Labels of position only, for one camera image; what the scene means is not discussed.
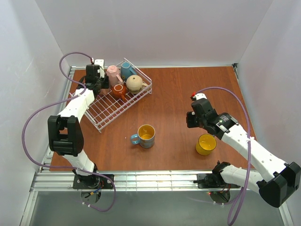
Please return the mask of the blue mug with yellow inside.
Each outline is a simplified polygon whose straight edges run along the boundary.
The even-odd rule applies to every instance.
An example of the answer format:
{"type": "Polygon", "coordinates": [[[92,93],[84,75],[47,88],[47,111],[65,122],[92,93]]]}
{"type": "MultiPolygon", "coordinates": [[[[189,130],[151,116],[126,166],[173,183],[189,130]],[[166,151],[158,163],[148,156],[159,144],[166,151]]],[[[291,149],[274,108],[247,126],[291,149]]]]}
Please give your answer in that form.
{"type": "Polygon", "coordinates": [[[132,135],[130,140],[133,145],[140,145],[142,148],[151,148],[155,143],[155,129],[149,125],[145,124],[139,127],[136,134],[132,135]]]}

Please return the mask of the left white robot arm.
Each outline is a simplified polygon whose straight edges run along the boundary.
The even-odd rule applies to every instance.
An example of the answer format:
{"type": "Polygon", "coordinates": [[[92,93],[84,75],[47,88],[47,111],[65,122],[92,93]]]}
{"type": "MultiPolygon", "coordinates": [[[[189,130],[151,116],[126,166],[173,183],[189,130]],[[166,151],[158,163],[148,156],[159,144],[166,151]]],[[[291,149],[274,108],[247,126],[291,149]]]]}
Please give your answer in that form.
{"type": "Polygon", "coordinates": [[[51,151],[65,158],[75,168],[74,172],[87,176],[88,171],[96,172],[96,167],[83,149],[84,137],[80,121],[101,89],[109,88],[104,61],[96,60],[95,64],[87,65],[86,75],[80,79],[80,83],[74,99],[58,115],[49,117],[48,139],[51,151]]]}

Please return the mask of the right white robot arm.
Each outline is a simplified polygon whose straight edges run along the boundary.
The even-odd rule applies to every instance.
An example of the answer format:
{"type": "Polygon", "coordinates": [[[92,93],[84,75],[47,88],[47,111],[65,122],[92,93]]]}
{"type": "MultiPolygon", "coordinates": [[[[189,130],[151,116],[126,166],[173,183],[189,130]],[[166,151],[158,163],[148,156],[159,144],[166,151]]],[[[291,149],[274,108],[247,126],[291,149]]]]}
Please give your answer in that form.
{"type": "Polygon", "coordinates": [[[300,186],[301,168],[276,157],[249,137],[239,122],[228,113],[218,114],[204,94],[192,98],[192,111],[187,112],[188,128],[200,127],[210,135],[228,144],[251,161],[255,172],[247,172],[228,162],[215,166],[212,173],[227,184],[243,187],[258,193],[270,206],[280,207],[300,186]]]}

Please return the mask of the salmon pink dotted mug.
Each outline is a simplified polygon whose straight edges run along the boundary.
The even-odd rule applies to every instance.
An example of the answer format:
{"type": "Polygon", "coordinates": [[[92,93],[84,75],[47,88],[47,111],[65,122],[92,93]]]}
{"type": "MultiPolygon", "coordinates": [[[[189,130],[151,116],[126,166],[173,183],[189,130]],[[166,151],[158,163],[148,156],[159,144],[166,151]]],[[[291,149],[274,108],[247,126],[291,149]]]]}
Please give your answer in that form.
{"type": "Polygon", "coordinates": [[[101,89],[100,90],[100,95],[106,96],[110,92],[110,89],[101,89]]]}

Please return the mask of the light pink faceted mug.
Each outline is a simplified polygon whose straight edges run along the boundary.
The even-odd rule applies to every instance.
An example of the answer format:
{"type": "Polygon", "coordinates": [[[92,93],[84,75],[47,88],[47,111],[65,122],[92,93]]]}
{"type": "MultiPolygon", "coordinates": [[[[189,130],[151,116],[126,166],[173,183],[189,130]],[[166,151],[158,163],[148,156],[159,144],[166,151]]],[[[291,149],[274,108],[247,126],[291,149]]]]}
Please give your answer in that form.
{"type": "Polygon", "coordinates": [[[123,80],[120,76],[119,68],[117,66],[108,66],[106,74],[109,77],[109,83],[112,87],[114,87],[117,84],[123,84],[123,80]]]}

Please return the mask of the small orange cup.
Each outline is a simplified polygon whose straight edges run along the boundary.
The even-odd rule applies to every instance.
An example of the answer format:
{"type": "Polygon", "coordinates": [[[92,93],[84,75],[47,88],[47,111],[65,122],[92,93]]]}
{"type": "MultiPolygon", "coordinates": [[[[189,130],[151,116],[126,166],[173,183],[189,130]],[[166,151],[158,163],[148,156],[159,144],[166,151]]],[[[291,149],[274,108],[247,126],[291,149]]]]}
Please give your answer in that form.
{"type": "Polygon", "coordinates": [[[127,89],[125,85],[122,84],[116,84],[113,88],[112,88],[112,92],[114,97],[122,99],[123,102],[126,102],[126,93],[127,93],[127,89]]]}

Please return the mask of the teal dotted mug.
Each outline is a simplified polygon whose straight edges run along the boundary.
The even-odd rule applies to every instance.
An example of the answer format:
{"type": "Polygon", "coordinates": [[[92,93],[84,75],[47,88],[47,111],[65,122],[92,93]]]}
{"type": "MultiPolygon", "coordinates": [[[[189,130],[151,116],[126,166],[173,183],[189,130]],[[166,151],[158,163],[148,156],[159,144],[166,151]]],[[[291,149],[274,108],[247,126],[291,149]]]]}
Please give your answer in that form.
{"type": "Polygon", "coordinates": [[[137,73],[129,62],[123,62],[120,68],[120,75],[122,80],[126,82],[130,76],[137,75],[137,73]]]}

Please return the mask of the beige round mug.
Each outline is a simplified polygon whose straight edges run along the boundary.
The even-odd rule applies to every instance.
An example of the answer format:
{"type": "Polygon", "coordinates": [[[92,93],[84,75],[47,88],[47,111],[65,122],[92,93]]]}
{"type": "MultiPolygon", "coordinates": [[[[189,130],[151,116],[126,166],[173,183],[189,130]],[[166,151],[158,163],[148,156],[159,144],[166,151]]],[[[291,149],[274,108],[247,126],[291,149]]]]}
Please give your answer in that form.
{"type": "Polygon", "coordinates": [[[139,75],[131,75],[126,81],[126,87],[132,94],[139,93],[142,89],[146,88],[148,84],[143,82],[139,75]]]}

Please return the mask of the aluminium frame rail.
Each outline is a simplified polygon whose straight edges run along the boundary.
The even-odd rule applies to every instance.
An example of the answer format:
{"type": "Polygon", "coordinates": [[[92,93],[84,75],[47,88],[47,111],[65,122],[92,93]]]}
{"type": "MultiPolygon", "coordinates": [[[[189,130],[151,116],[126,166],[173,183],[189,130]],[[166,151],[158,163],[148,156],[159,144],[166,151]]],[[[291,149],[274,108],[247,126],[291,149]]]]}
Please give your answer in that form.
{"type": "MultiPolygon", "coordinates": [[[[66,99],[66,105],[74,99],[74,93],[70,98],[66,99]]],[[[247,132],[247,135],[251,137],[251,128],[247,127],[244,129],[247,132]]],[[[74,172],[75,168],[69,164],[68,169],[71,170],[71,173],[63,174],[63,173],[39,173],[38,177],[33,182],[34,190],[51,190],[51,191],[62,191],[62,190],[80,190],[83,192],[91,191],[92,193],[100,193],[102,190],[101,187],[98,189],[73,189],[73,180],[74,176],[78,175],[78,173],[74,172]]],[[[245,169],[247,172],[251,172],[251,168],[245,169]]],[[[173,173],[171,171],[128,171],[117,174],[101,174],[98,172],[96,167],[96,172],[87,172],[88,175],[96,175],[99,177],[103,177],[109,179],[113,185],[111,190],[136,190],[136,191],[173,191],[176,190],[177,182],[181,181],[183,175],[179,173],[173,173]]],[[[243,199],[247,190],[247,185],[240,187],[241,190],[238,196],[230,201],[232,205],[231,210],[229,212],[228,224],[232,225],[236,220],[240,208],[243,203],[243,199]]]]}

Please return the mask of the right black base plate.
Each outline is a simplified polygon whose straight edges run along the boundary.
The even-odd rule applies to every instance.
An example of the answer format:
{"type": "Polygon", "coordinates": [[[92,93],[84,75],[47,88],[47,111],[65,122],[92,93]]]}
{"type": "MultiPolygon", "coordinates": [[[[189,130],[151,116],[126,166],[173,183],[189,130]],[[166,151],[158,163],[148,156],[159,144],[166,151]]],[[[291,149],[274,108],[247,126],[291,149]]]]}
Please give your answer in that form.
{"type": "Polygon", "coordinates": [[[199,173],[193,183],[197,184],[198,188],[240,188],[240,186],[236,184],[227,184],[223,179],[213,173],[199,173]]]}

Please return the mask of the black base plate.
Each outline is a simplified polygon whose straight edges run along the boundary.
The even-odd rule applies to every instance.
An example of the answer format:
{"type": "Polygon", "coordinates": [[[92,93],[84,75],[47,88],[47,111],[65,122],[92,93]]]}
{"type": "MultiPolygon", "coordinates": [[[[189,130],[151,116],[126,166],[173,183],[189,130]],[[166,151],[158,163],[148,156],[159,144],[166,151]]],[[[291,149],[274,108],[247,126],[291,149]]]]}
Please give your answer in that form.
{"type": "Polygon", "coordinates": [[[73,180],[73,189],[112,189],[113,185],[109,179],[96,175],[75,175],[73,180]]]}
{"type": "Polygon", "coordinates": [[[198,188],[240,188],[240,186],[236,184],[227,184],[223,179],[213,173],[199,173],[193,183],[197,184],[198,188]]]}

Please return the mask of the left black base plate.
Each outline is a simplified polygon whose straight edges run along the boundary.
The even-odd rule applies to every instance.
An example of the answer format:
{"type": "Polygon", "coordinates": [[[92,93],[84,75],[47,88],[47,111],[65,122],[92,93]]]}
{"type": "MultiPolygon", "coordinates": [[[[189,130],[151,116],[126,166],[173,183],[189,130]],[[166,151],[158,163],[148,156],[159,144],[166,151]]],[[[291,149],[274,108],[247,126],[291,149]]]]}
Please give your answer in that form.
{"type": "Polygon", "coordinates": [[[112,189],[113,185],[109,179],[96,175],[75,175],[73,180],[73,189],[112,189]]]}

